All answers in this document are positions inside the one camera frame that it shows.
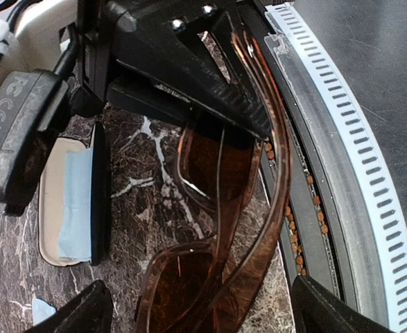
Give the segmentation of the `light blue cleaning cloth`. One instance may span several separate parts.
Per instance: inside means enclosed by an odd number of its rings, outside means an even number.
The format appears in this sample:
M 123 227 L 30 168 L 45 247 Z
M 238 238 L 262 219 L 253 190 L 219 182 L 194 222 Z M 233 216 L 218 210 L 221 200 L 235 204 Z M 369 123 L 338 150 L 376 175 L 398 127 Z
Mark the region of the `light blue cleaning cloth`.
M 57 312 L 57 309 L 54 306 L 39 298 L 32 299 L 31 310 L 34 326 L 44 322 Z
M 68 152 L 65 160 L 63 221 L 58 256 L 78 262 L 92 258 L 91 201 L 93 150 Z

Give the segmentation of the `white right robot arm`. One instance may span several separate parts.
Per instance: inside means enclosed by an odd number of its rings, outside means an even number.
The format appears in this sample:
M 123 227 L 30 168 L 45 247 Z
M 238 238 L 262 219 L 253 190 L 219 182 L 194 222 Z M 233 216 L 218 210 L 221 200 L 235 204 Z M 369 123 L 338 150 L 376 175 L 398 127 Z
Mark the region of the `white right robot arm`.
M 172 125 L 196 112 L 259 139 L 275 112 L 267 64 L 239 1 L 13 1 L 0 19 L 0 84 L 12 71 L 76 72 L 83 117 L 105 104 Z

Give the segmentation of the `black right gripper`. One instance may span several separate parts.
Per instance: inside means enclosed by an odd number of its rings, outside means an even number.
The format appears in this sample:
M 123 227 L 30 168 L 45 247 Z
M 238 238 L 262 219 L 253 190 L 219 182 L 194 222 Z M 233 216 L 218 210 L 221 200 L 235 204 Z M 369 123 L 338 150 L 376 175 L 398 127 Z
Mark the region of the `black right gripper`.
M 245 31 L 235 1 L 79 1 L 77 27 L 74 114 L 100 114 L 109 103 L 183 127 L 190 104 L 145 81 L 119 78 L 125 68 L 258 138 L 269 135 L 267 112 L 234 48 Z M 192 50 L 203 31 L 220 47 L 230 81 Z

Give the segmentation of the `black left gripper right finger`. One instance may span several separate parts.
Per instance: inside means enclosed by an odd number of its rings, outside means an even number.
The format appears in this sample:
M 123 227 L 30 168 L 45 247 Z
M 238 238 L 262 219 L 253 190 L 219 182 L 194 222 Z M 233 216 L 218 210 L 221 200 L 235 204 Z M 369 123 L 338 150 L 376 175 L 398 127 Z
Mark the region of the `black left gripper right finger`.
M 310 276 L 299 275 L 291 287 L 296 332 L 389 332 L 354 311 Z

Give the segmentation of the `brown tortoiseshell sunglasses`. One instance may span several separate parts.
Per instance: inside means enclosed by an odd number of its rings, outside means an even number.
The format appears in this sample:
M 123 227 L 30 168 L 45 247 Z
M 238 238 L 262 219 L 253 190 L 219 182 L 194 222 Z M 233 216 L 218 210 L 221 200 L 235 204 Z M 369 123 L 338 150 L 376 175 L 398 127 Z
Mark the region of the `brown tortoiseshell sunglasses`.
M 151 259 L 137 305 L 137 332 L 237 332 L 257 297 L 277 247 L 289 199 L 293 160 L 282 98 L 251 32 L 232 46 L 265 109 L 266 137 L 277 169 L 272 200 L 257 238 L 238 263 L 229 261 L 242 211 L 253 195 L 263 144 L 238 128 L 201 116 L 182 133 L 177 174 L 211 213 L 208 237 L 165 248 Z

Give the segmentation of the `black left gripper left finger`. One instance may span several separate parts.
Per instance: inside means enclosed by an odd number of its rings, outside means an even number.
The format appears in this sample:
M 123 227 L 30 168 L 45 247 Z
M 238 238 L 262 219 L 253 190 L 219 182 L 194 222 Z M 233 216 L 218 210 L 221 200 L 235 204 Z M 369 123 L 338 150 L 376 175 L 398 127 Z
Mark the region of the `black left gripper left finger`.
M 26 330 L 29 333 L 110 333 L 113 302 L 104 281 L 94 280 L 58 312 Z

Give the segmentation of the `black hard glasses case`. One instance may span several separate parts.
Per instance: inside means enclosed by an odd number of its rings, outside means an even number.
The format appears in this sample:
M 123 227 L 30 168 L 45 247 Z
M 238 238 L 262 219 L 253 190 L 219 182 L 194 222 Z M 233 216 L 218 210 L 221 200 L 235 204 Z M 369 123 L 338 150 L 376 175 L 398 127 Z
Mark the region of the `black hard glasses case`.
M 111 235 L 110 150 L 95 122 L 89 146 L 60 137 L 40 178 L 38 243 L 53 266 L 100 264 Z

